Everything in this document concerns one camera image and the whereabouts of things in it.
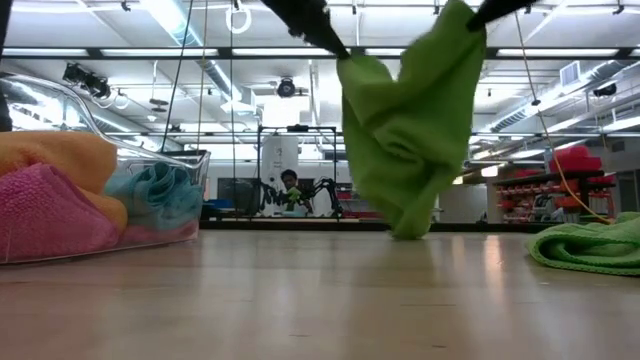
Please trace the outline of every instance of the wooden floor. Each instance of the wooden floor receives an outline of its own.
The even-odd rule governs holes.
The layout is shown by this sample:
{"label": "wooden floor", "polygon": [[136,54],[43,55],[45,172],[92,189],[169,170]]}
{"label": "wooden floor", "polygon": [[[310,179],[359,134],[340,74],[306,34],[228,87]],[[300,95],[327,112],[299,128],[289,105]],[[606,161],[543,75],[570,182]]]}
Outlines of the wooden floor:
{"label": "wooden floor", "polygon": [[204,232],[0,268],[0,359],[639,359],[640,280],[540,267],[524,239]]}

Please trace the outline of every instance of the clear plastic bin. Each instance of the clear plastic bin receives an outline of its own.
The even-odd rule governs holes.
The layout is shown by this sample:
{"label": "clear plastic bin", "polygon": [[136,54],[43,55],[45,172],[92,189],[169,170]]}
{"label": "clear plastic bin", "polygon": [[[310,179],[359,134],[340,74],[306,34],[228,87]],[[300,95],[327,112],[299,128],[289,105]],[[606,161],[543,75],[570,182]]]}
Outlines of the clear plastic bin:
{"label": "clear plastic bin", "polygon": [[[19,134],[0,134],[4,136],[0,137],[4,139],[4,144],[0,140],[0,150],[5,152],[0,152],[0,156],[10,158],[5,155],[13,156],[15,149],[26,146],[27,155],[19,157],[36,158],[9,165],[6,161],[3,165],[0,159],[0,264],[89,255],[197,238],[208,152],[160,154],[108,137],[100,130],[83,100],[55,83],[3,73],[0,86],[7,98],[14,127],[18,119],[20,129],[16,130],[93,133],[97,136],[80,136],[95,139],[99,143],[96,148],[105,143],[117,147],[116,169],[103,177],[108,181],[103,191],[96,193],[85,189],[87,186],[81,184],[83,180],[74,179],[84,175],[91,178],[94,168],[101,168],[99,164],[78,163],[78,166],[86,166],[82,171],[89,174],[80,172],[77,175],[74,173],[78,170],[74,169],[76,164],[69,164],[69,161],[64,165],[57,165],[57,160],[48,163],[47,159],[55,158],[52,153],[64,154],[64,144],[50,153],[46,151],[47,146],[32,152],[29,145],[25,145],[28,142],[15,141]],[[58,106],[63,110],[57,112]],[[11,141],[7,140],[15,142],[15,146],[9,146]],[[15,168],[7,171],[7,166]]]}

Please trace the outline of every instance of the folded green towel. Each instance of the folded green towel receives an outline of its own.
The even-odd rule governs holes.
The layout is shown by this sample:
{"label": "folded green towel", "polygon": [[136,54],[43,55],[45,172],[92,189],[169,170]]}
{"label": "folded green towel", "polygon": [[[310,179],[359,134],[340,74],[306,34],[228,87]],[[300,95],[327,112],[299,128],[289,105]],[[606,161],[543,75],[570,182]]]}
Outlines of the folded green towel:
{"label": "folded green towel", "polygon": [[640,275],[640,213],[622,213],[613,225],[563,224],[529,240],[541,264],[610,275]]}
{"label": "folded green towel", "polygon": [[473,14],[464,2],[448,1],[431,32],[402,55],[397,81],[374,57],[338,61],[353,182],[396,238],[429,230],[438,193],[467,156],[486,50],[486,32],[466,29]]}

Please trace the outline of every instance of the blue towel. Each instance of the blue towel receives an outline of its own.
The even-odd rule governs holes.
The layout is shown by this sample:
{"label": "blue towel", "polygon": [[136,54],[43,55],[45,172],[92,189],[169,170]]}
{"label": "blue towel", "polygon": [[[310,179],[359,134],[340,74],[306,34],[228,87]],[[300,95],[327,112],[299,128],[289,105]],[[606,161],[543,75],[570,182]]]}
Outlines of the blue towel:
{"label": "blue towel", "polygon": [[133,176],[113,177],[105,193],[127,207],[130,225],[172,230],[200,217],[202,190],[184,169],[159,162]]}

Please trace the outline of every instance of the orange towel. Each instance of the orange towel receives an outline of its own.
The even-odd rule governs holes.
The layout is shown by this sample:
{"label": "orange towel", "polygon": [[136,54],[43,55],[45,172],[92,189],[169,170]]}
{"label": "orange towel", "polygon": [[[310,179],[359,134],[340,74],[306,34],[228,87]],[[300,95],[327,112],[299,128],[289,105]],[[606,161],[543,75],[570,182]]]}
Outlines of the orange towel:
{"label": "orange towel", "polygon": [[84,193],[122,233],[127,210],[102,195],[117,165],[117,149],[91,133],[19,131],[0,133],[0,176],[37,164],[55,166]]}

